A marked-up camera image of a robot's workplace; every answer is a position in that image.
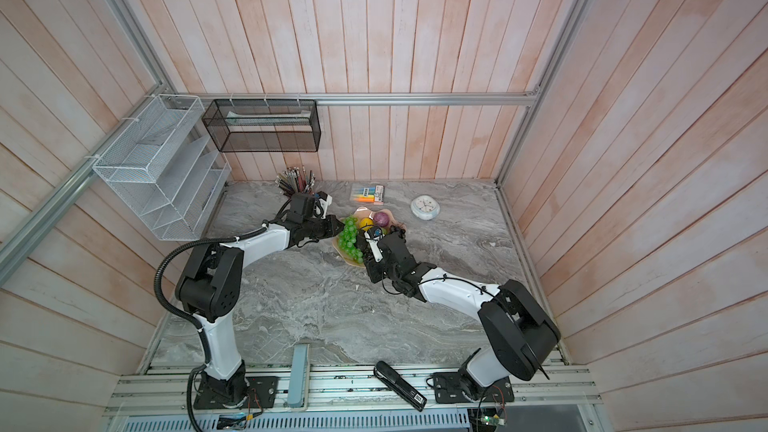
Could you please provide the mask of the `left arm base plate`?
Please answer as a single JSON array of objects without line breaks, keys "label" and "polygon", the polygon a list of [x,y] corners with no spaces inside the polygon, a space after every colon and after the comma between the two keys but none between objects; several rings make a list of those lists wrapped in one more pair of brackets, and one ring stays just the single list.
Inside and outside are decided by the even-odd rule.
[{"label": "left arm base plate", "polygon": [[198,410],[269,409],[275,403],[278,381],[277,376],[234,376],[224,381],[204,374],[192,405]]}]

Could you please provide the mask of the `green fake grape bunch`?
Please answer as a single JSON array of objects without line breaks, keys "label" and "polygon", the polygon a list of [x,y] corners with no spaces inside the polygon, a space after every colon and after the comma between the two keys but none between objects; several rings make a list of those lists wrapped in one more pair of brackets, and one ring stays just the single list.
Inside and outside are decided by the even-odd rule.
[{"label": "green fake grape bunch", "polygon": [[350,260],[361,263],[362,252],[357,248],[358,226],[357,219],[349,216],[343,220],[344,227],[338,236],[338,246],[343,254]]}]

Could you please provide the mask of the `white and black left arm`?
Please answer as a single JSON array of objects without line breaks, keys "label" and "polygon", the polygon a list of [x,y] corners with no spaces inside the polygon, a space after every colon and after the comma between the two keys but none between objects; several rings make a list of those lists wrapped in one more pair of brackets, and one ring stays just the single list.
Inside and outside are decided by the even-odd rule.
[{"label": "white and black left arm", "polygon": [[189,244],[191,253],[175,295],[200,337],[200,391],[214,403],[240,407],[250,395],[233,325],[244,268],[271,254],[337,236],[343,223],[328,212],[331,204],[325,192],[296,193],[275,218],[252,232]]}]

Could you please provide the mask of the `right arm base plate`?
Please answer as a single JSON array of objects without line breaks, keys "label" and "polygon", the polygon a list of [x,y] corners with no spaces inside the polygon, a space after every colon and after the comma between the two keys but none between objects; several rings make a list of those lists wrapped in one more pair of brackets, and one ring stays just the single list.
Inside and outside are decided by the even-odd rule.
[{"label": "right arm base plate", "polygon": [[458,404],[480,401],[507,404],[515,401],[508,378],[496,381],[490,386],[477,385],[467,374],[459,372],[435,372],[426,379],[434,391],[435,400],[440,404]]}]

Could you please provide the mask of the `yellow fake lemon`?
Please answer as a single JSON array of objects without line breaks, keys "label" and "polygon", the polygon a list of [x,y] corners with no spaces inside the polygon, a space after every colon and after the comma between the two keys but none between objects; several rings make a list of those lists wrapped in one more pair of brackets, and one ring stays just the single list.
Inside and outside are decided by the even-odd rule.
[{"label": "yellow fake lemon", "polygon": [[360,220],[359,222],[359,229],[362,231],[367,231],[375,226],[375,223],[372,218],[366,217]]}]

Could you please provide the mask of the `purple fake fruit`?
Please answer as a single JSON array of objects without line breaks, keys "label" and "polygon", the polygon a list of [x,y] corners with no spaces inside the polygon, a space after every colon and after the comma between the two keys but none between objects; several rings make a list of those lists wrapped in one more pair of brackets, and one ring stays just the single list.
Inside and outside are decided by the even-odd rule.
[{"label": "purple fake fruit", "polygon": [[382,229],[388,229],[391,225],[391,218],[384,211],[375,212],[372,216],[372,220],[375,226]]}]

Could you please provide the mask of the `beige wavy fruit bowl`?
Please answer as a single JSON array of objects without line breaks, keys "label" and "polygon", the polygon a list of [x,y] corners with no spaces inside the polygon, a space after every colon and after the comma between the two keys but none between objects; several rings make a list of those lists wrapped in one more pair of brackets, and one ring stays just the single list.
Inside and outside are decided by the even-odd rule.
[{"label": "beige wavy fruit bowl", "polygon": [[[395,216],[393,215],[393,213],[389,209],[386,209],[386,208],[369,209],[367,207],[360,207],[354,213],[352,213],[349,216],[354,216],[357,219],[357,226],[358,226],[358,229],[359,229],[359,222],[360,222],[361,219],[366,218],[366,217],[372,218],[373,214],[375,212],[378,212],[378,211],[384,211],[384,212],[386,212],[390,216],[390,218],[391,218],[391,225],[388,228],[388,230],[392,229],[393,227],[398,227],[398,228],[401,228],[401,229],[405,229],[406,228],[406,224],[403,223],[402,221],[396,219]],[[353,266],[353,267],[362,267],[363,266],[362,262],[361,263],[356,263],[356,262],[350,260],[349,258],[347,258],[343,254],[343,252],[341,251],[340,247],[338,246],[338,236],[336,236],[336,237],[334,237],[332,239],[332,245],[333,245],[334,249],[338,252],[340,257],[343,259],[343,261],[346,264],[348,264],[350,266]]]}]

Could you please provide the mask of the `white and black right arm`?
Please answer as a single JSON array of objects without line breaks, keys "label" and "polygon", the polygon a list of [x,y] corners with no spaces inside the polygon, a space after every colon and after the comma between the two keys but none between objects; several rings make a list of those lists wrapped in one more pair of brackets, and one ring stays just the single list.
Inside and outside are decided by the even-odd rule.
[{"label": "white and black right arm", "polygon": [[374,229],[360,232],[356,245],[373,283],[388,280],[396,295],[446,306],[481,324],[489,347],[473,352],[458,371],[434,379],[446,381],[451,393],[480,402],[502,379],[529,381],[560,342],[554,320],[517,280],[486,284],[419,262],[408,250],[402,229],[386,235]]}]

